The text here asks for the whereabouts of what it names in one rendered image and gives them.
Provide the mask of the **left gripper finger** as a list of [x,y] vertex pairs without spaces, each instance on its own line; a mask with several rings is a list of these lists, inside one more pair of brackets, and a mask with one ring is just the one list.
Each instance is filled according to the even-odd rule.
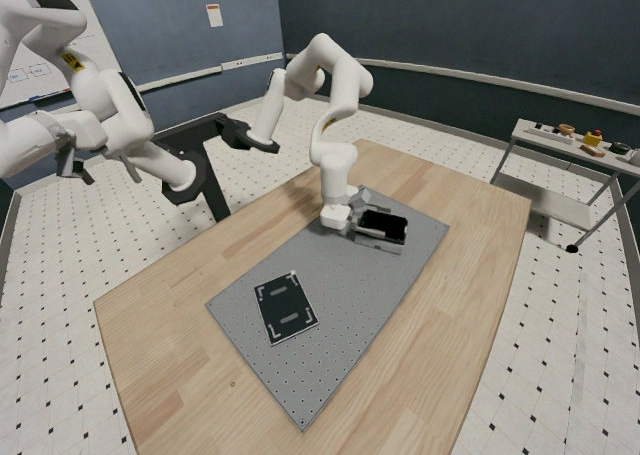
[[372,207],[377,207],[377,211],[381,211],[381,212],[385,212],[385,213],[391,213],[391,206],[386,206],[386,205],[382,205],[382,204],[377,204],[377,203],[373,203],[373,202],[368,202],[368,204],[366,204],[368,206],[372,206]]
[[351,221],[350,227],[353,230],[360,231],[363,233],[367,233],[370,236],[378,237],[384,239],[385,232],[374,230],[374,229],[366,229],[357,226],[358,217],[353,216],[354,209],[351,209],[346,220]]

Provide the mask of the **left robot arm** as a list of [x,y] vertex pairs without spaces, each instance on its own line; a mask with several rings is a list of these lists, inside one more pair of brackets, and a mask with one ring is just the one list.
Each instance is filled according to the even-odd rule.
[[284,109],[283,95],[302,101],[318,91],[325,79],[321,67],[333,74],[330,104],[312,129],[309,159],[312,165],[320,167],[322,201],[329,205],[352,204],[357,209],[366,205],[371,196],[366,188],[352,196],[346,195],[347,174],[357,162],[358,151],[352,144],[321,142],[321,137],[330,125],[356,113],[358,98],[370,93],[373,78],[326,34],[316,35],[308,47],[290,61],[286,70],[272,71],[256,120],[254,125],[249,125],[251,130],[247,135],[272,145],[270,139]]

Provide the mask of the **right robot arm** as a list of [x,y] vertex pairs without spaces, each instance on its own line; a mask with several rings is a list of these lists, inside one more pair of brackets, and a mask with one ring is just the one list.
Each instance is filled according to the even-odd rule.
[[[154,126],[129,77],[116,69],[100,72],[92,59],[66,46],[86,28],[84,13],[71,0],[0,0],[0,97],[22,42],[61,71],[81,111],[92,112],[98,121],[118,112],[101,123],[108,150],[121,149],[131,166],[169,183],[174,191],[186,190],[195,179],[195,165],[149,141]],[[84,159],[74,157],[65,128],[54,118],[36,111],[8,123],[0,119],[0,178],[56,150],[56,176],[83,178]]]

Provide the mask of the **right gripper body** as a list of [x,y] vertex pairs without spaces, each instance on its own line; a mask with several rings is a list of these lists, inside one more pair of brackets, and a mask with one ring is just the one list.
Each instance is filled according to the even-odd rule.
[[73,146],[75,152],[97,150],[108,142],[108,135],[98,121],[97,117],[90,111],[77,111],[52,115],[41,111],[54,118],[61,127],[66,130],[68,141]]

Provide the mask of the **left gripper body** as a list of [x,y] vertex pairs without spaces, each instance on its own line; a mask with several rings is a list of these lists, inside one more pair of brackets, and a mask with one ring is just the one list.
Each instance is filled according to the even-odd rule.
[[[355,186],[347,185],[347,195],[352,196],[358,192]],[[323,201],[322,201],[323,202]],[[334,229],[342,229],[345,227],[348,220],[348,214],[353,205],[329,205],[323,202],[325,205],[320,212],[321,224]]]

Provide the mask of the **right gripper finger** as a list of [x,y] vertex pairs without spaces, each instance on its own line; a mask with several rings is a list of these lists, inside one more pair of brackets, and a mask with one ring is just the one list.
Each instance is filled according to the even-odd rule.
[[102,155],[104,156],[104,158],[106,160],[116,159],[117,157],[119,157],[121,159],[122,163],[124,164],[124,166],[126,167],[126,171],[130,175],[130,177],[132,178],[134,183],[136,184],[136,183],[141,183],[142,182],[142,178],[140,177],[140,175],[136,171],[135,167],[131,166],[131,164],[129,163],[128,159],[126,158],[126,156],[124,155],[124,153],[122,152],[121,149],[113,149],[112,151],[109,151],[107,145],[104,144],[103,146],[101,146],[97,150],[89,150],[89,152],[90,153],[102,153]]
[[[58,154],[59,154],[59,153],[56,153],[56,154],[55,154],[55,155],[56,155],[56,157],[55,157],[54,159],[55,159],[56,161],[58,161]],[[85,168],[84,168],[84,170],[83,170],[83,178],[81,178],[81,179],[84,181],[84,183],[85,183],[86,185],[92,185],[92,184],[95,182],[95,180],[92,178],[92,176],[88,173],[88,171],[87,171]]]

